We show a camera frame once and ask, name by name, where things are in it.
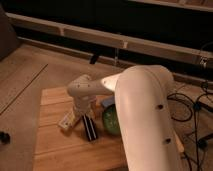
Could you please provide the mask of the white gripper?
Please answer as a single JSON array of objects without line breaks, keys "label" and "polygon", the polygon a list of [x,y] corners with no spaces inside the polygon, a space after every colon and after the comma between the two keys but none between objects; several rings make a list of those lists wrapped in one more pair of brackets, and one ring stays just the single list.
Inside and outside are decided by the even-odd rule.
[{"label": "white gripper", "polygon": [[96,104],[96,97],[84,96],[73,98],[73,112],[76,116],[81,117],[86,115],[90,118],[94,117],[92,106]]}]

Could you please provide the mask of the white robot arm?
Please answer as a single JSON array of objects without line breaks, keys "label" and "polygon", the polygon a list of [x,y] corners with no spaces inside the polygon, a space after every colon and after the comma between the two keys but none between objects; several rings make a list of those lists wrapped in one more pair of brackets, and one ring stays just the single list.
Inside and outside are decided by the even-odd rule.
[{"label": "white robot arm", "polygon": [[115,96],[129,171],[182,171],[167,101],[172,89],[167,68],[139,65],[95,81],[83,75],[68,85],[67,92],[81,115],[92,96]]}]

